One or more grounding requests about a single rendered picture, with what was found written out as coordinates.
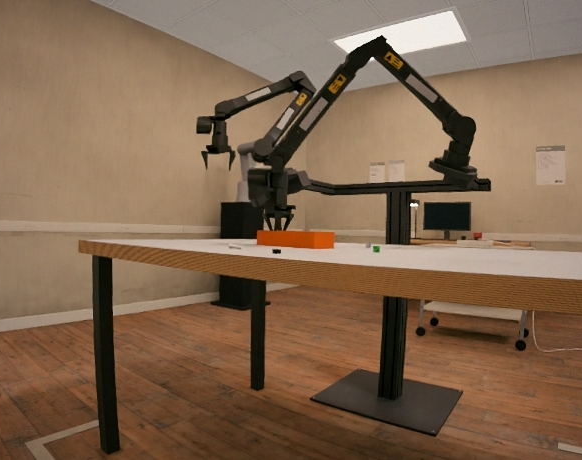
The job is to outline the orange three-compartment bin rack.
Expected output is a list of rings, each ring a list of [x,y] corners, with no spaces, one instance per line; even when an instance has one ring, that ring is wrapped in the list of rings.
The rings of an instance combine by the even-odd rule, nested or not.
[[[331,249],[334,248],[334,232],[257,230],[257,245]]]

